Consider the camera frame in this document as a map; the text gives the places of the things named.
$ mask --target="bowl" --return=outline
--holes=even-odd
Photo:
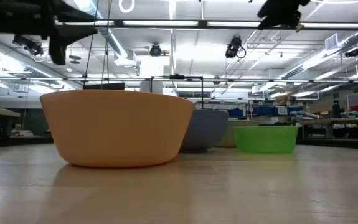
[[[295,150],[298,127],[235,127],[235,140],[241,152],[289,154]]]
[[[134,91],[58,91],[40,101],[61,157],[85,167],[172,160],[194,110],[188,100]]]
[[[194,110],[180,152],[207,152],[222,140],[227,128],[228,112]]]

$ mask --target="ceiling duct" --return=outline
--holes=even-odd
[[[326,50],[325,46],[321,47],[319,50],[315,51],[314,53],[307,56],[297,65],[292,66],[290,69],[284,71],[282,75],[278,78],[280,79],[289,79],[294,75],[297,75],[311,67],[314,67],[320,63],[323,63],[327,59],[331,58],[333,55],[337,55],[343,52],[347,52],[355,45],[358,44],[358,32],[345,38],[343,41],[337,44],[337,47]]]
[[[51,68],[46,67],[45,65],[42,65],[41,63],[37,63],[31,58],[28,58],[25,55],[17,52],[16,50],[11,49],[8,46],[0,43],[0,54],[3,54],[3,52],[8,52],[9,57],[17,60],[16,63],[22,63],[23,65],[25,65],[25,67],[32,72],[31,75],[38,74],[38,75],[42,75],[43,77],[49,77],[49,78],[66,78],[66,76],[62,75],[61,73],[58,73],[55,70],[52,70]],[[82,89],[82,85],[76,82],[69,82],[69,83],[66,83],[66,81],[59,81],[59,82],[64,82],[67,86],[70,86],[71,88]]]
[[[93,16],[96,15],[97,19],[105,19],[100,10],[97,10],[97,0],[75,0],[75,4],[79,7],[80,10]],[[128,57],[128,54],[122,45],[118,42],[111,29],[98,28],[98,32],[106,39],[108,45],[119,57]]]

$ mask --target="ceiling beam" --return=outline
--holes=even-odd
[[[71,26],[94,28],[163,28],[163,29],[251,29],[258,28],[260,21],[222,21],[222,20],[151,20],[151,19],[99,19],[95,22],[70,22]],[[301,22],[302,30],[358,31],[358,22]],[[295,30],[275,26],[267,30]]]

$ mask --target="security camera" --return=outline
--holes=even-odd
[[[159,44],[153,44],[153,46],[151,47],[151,50],[149,50],[149,54],[152,57],[158,57],[162,54],[162,50],[161,47],[159,46]]]
[[[44,53],[41,43],[36,43],[22,35],[15,35],[12,43],[17,46],[24,47],[24,49],[27,50],[31,55],[42,56]]]
[[[242,57],[238,56],[238,52],[240,50],[243,50],[245,52],[245,55]],[[235,58],[235,57],[245,58],[245,56],[247,56],[247,51],[242,47],[242,40],[240,36],[233,37],[233,39],[227,46],[225,56],[226,58]]]

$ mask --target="ceiling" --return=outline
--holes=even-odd
[[[91,0],[66,0],[67,3],[78,8],[75,1]],[[131,0],[124,0],[123,6],[129,8]],[[197,0],[177,1],[176,13],[169,14],[169,1],[167,0],[135,0],[135,7],[129,13],[122,13],[118,7],[118,0],[100,0],[98,8],[104,18],[110,15],[110,19],[218,19],[236,21],[258,21],[256,14],[264,1],[253,0],[206,0],[203,4]],[[301,7],[302,21],[306,22],[358,22],[358,3],[351,0],[329,0],[313,1],[306,7]],[[181,75],[202,75],[205,78],[276,78],[271,77],[272,69],[287,70],[308,55],[324,47],[324,41],[337,34],[341,41],[353,35],[356,31],[311,31],[302,30],[296,33],[293,30],[228,30],[228,29],[203,29],[184,30],[177,29],[176,32],[176,73]],[[138,56],[138,63],[148,58],[148,47],[153,43],[160,44],[163,51],[171,54],[171,30],[170,29],[114,29],[113,35],[117,41],[127,50],[132,50]],[[225,51],[227,44],[233,36],[241,36],[243,42],[247,40],[247,56],[243,60],[227,60]],[[31,56],[23,48],[12,43],[12,34],[0,34],[0,44],[19,52],[27,58]],[[47,51],[48,41],[40,40]],[[67,64],[54,65],[49,63],[45,57],[35,58],[39,63],[61,76],[82,77],[118,77],[136,78],[138,72],[132,68],[117,66],[114,62],[118,57],[113,50],[107,47],[109,55],[106,57],[106,40],[100,35],[84,38],[67,49]],[[70,63],[69,55],[77,55],[82,59],[79,64]],[[159,63],[164,65],[164,74],[171,74],[169,56],[160,57]],[[324,62],[309,68],[310,71],[322,74],[332,69],[349,64],[358,60],[356,58],[343,58],[335,55]],[[311,73],[299,74],[294,78],[312,79]],[[200,82],[177,83],[178,87],[200,87]],[[139,82],[126,82],[130,88],[139,87]],[[212,82],[205,83],[206,87],[226,88],[225,83],[213,85]],[[254,83],[238,83],[232,88],[251,88]]]

